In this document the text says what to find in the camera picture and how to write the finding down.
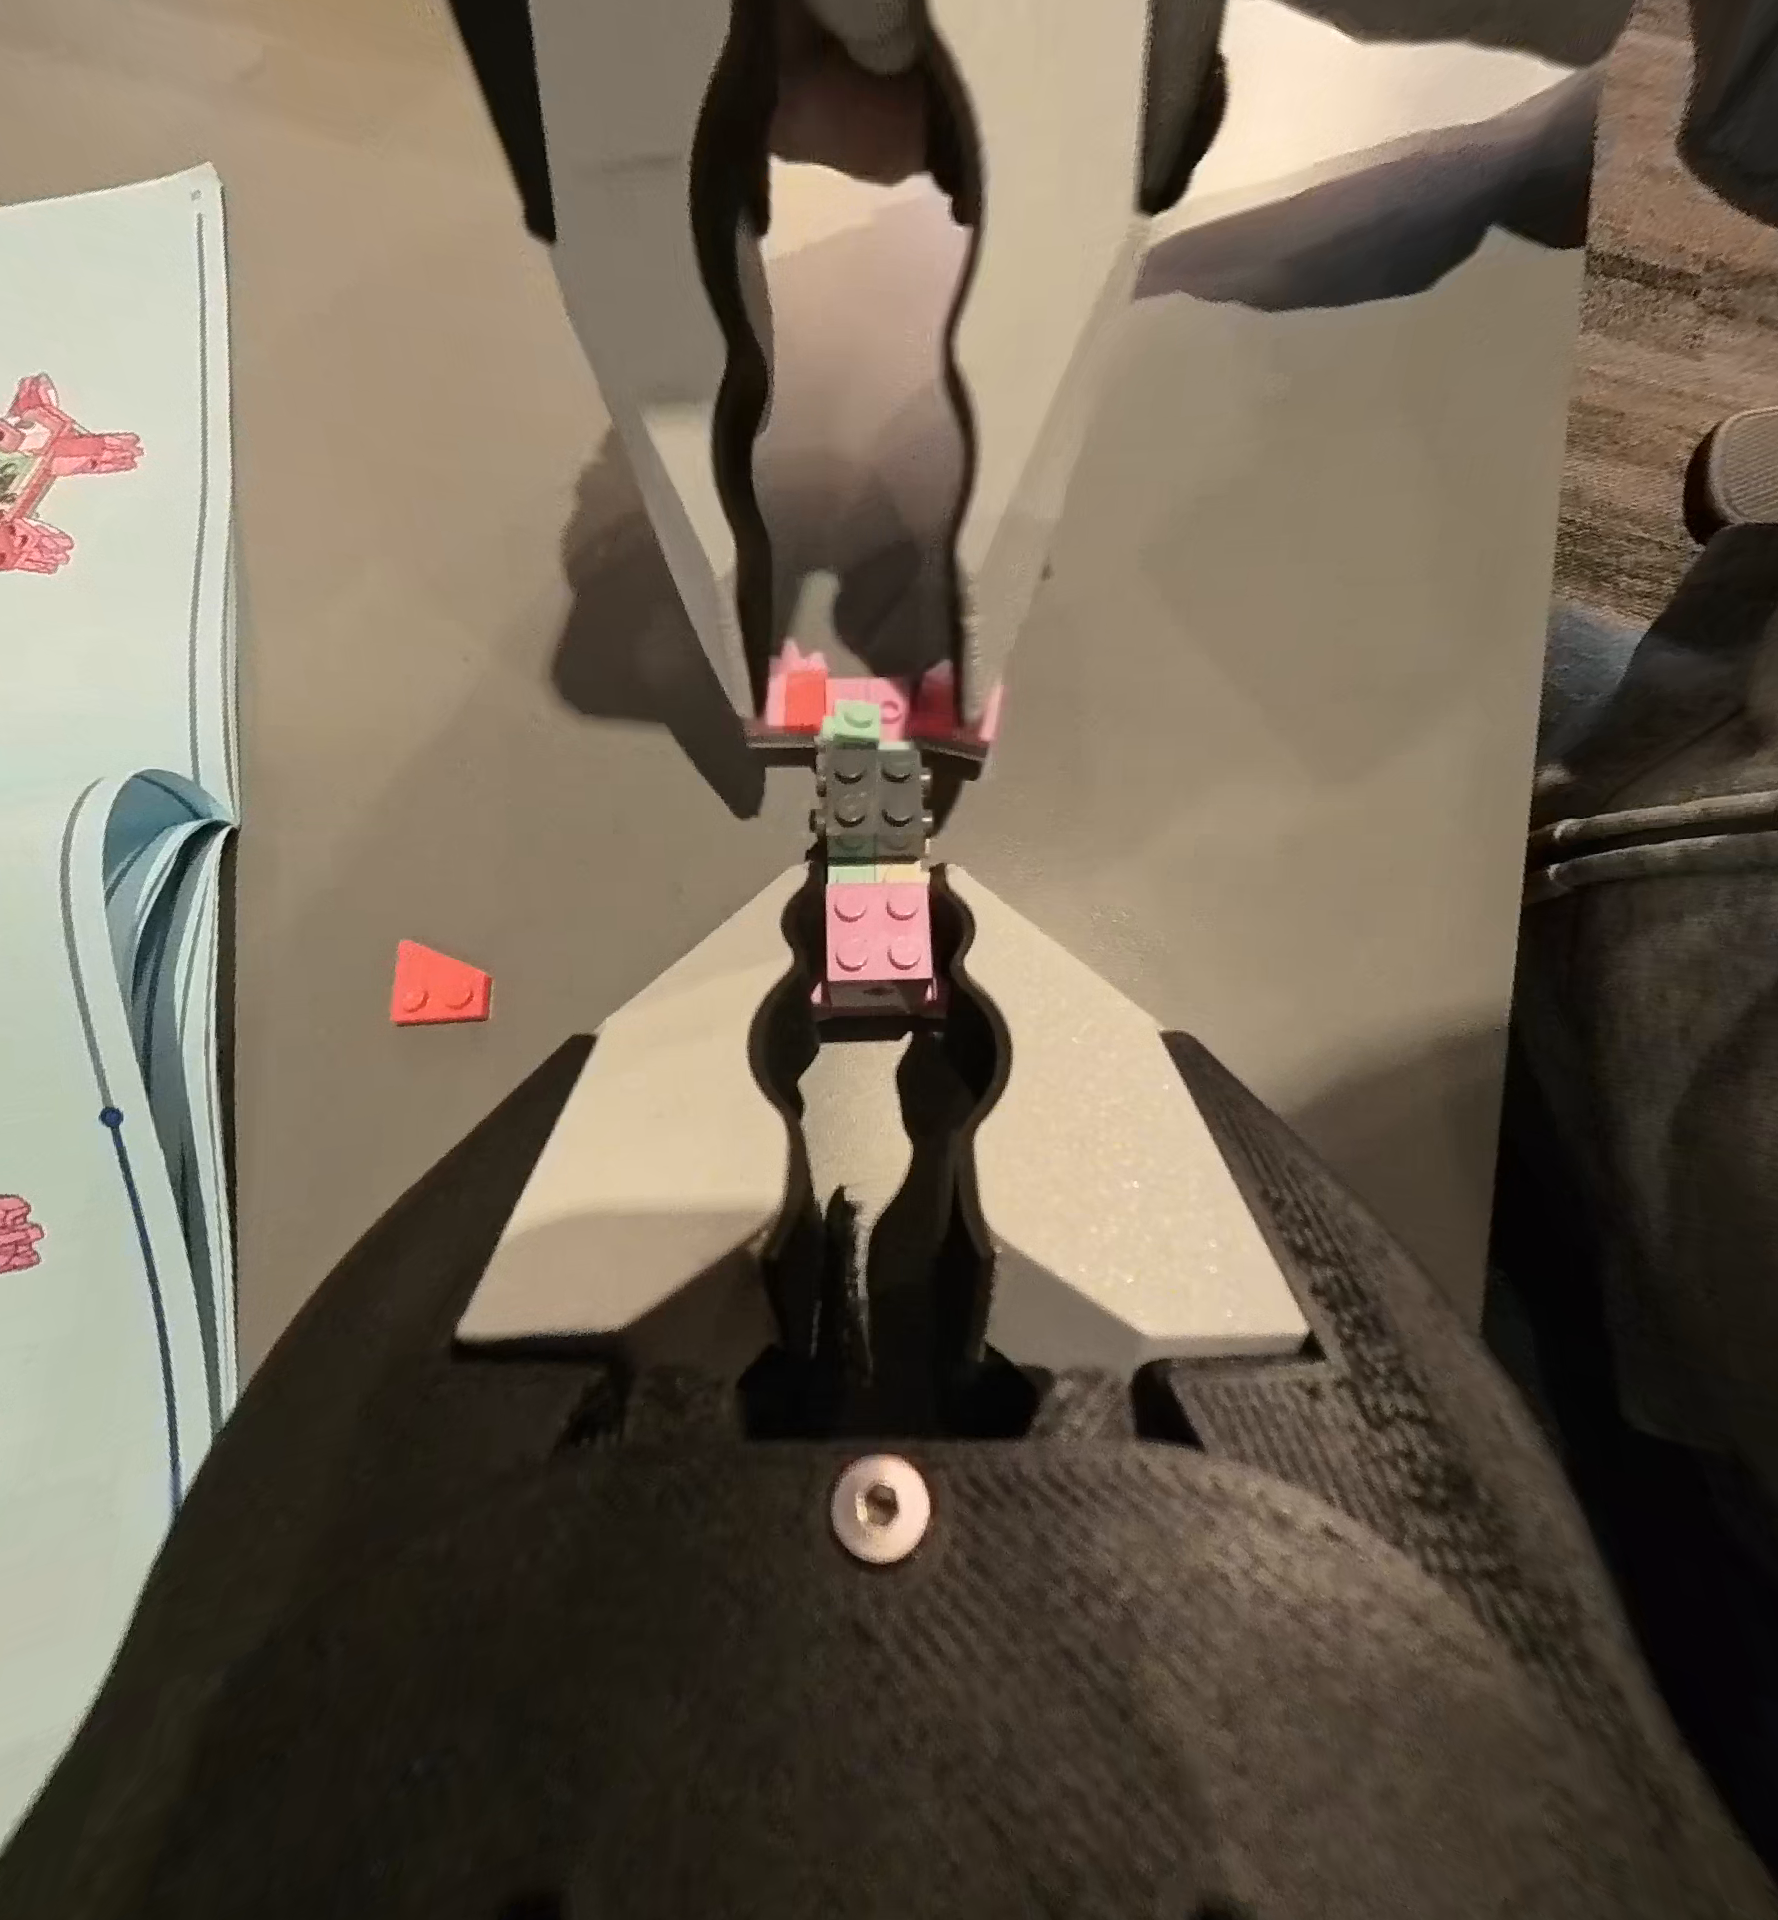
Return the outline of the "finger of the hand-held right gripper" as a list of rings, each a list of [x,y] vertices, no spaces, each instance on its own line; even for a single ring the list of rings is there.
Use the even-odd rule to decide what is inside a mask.
[[[968,229],[940,336],[963,446],[944,555],[957,711],[982,732],[1141,262],[1146,4],[923,4],[921,48]]]
[[[566,314],[725,698],[765,697],[775,4],[528,7]]]

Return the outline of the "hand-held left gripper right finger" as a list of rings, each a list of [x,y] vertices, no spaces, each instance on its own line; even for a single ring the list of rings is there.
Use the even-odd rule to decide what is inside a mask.
[[[1308,1322],[1151,1013],[963,868],[1004,1066],[971,1133],[997,1351],[1294,1351]]]

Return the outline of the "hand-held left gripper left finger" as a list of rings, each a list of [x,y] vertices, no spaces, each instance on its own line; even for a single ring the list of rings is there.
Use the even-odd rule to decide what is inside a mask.
[[[454,1327],[471,1350],[761,1351],[773,1259],[805,1201],[754,1054],[796,955],[786,868],[615,1010]]]

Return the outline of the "pink toy brick model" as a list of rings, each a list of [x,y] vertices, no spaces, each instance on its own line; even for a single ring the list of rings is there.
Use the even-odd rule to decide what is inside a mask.
[[[817,744],[828,706],[884,706],[895,744]],[[840,670],[786,639],[765,666],[752,744],[812,763],[807,861],[821,886],[821,958],[810,1003],[820,1017],[932,1017],[944,988],[932,956],[933,778],[942,759],[976,767],[997,738],[1002,695],[965,717],[949,661],[915,676]]]

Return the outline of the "person's right hand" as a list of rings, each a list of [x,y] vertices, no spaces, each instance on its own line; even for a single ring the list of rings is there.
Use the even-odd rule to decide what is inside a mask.
[[[929,177],[957,191],[957,154],[939,134],[919,67],[877,74],[837,40],[791,40],[779,55],[765,150],[777,161],[821,165],[867,183]]]

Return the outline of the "red wedge toy plate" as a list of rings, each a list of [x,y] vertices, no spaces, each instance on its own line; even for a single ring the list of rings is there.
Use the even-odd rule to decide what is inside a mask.
[[[493,980],[481,966],[404,937],[395,947],[388,1015],[393,1026],[481,1022]]]

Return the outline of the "open light blue instruction booklet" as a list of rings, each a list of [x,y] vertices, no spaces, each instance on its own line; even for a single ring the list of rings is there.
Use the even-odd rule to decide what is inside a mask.
[[[0,209],[0,1845],[238,1388],[211,165]]]

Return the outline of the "person's trouser leg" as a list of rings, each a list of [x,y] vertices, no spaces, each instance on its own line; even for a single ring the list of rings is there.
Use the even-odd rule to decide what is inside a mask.
[[[1567,596],[1549,606],[1535,773],[1543,782],[1582,746],[1623,683],[1644,629]]]

